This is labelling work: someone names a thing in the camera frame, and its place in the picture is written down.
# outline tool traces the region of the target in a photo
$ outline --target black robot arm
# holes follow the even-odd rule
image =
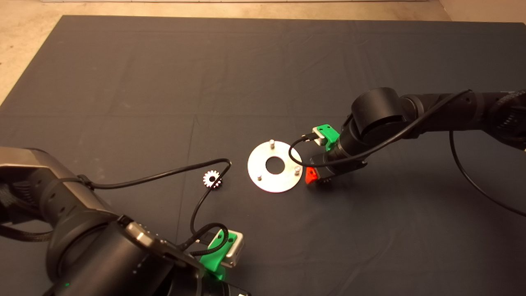
[[[50,239],[46,267],[54,284],[46,296],[249,295],[179,246],[116,214],[44,151],[0,147],[0,184],[0,223],[13,222],[12,213],[29,212],[53,228],[35,235],[0,224],[0,235],[12,239]]]
[[[387,87],[360,95],[335,145],[315,155],[307,167],[308,183],[367,165],[373,152],[400,139],[432,131],[482,130],[498,141],[526,150],[526,91],[514,93],[420,94],[398,96]],[[296,141],[316,138],[304,136]]]

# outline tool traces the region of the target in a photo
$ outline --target metal gear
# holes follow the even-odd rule
[[[217,189],[219,186],[221,186],[221,181],[222,180],[219,180],[217,181],[217,183],[214,185],[214,182],[216,181],[216,179],[219,178],[219,172],[218,171],[208,171],[206,172],[206,174],[203,176],[203,184],[210,188],[212,186],[212,189]]]

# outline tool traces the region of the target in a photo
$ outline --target dark gray mat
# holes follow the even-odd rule
[[[462,178],[444,133],[391,145],[327,190],[263,192],[246,161],[270,138],[339,126],[370,88],[524,88],[525,48],[523,24],[65,16],[0,108],[0,145],[97,182],[231,158],[198,224],[245,234],[228,279],[254,295],[522,295],[526,219]],[[526,155],[481,132],[457,139],[473,178],[526,210]],[[100,195],[180,242],[205,171]],[[0,245],[2,294],[49,286],[46,244]]]

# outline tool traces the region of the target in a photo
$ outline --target aluminum disc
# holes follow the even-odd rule
[[[290,145],[284,142],[270,140],[257,146],[248,158],[248,175],[259,188],[272,192],[284,192],[294,187],[301,179],[303,167],[290,159]],[[301,157],[292,149],[295,159]],[[279,174],[272,174],[267,170],[267,160],[271,157],[280,158],[285,164],[285,169]]]

